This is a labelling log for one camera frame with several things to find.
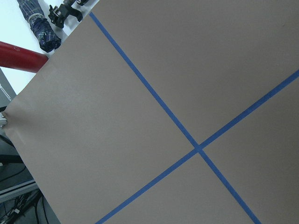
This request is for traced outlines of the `black clamp mount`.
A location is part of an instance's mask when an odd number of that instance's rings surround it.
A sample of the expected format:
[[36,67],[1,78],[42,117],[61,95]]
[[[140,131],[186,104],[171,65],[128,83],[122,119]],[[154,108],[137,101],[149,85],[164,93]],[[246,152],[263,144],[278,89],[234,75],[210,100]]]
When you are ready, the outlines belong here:
[[76,17],[78,22],[81,22],[83,19],[82,13],[73,8],[72,5],[74,3],[81,4],[80,0],[64,0],[60,6],[52,6],[49,8],[50,21],[52,24],[57,26],[58,28],[64,28],[64,22],[69,15]]

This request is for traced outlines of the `folded blue plaid umbrella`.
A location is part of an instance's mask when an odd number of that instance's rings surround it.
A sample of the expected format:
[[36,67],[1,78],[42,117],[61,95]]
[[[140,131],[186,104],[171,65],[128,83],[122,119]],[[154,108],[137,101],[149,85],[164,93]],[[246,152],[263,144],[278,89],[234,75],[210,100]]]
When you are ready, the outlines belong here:
[[40,48],[49,53],[58,49],[61,39],[56,35],[37,0],[18,0],[19,8],[30,29],[37,38]]

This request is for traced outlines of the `red cylinder tube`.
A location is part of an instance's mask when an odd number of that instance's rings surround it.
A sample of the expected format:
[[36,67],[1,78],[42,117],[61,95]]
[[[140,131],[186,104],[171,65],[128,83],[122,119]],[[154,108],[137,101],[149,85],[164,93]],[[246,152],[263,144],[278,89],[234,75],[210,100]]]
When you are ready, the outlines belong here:
[[0,42],[0,66],[37,73],[48,61],[44,54]]

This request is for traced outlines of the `brown paper table cover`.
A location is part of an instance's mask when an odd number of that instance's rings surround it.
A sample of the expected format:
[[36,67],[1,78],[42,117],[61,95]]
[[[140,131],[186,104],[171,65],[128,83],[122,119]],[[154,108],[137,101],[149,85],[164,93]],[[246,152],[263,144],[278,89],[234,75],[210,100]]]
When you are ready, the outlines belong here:
[[4,114],[63,224],[296,224],[299,3],[99,1]]

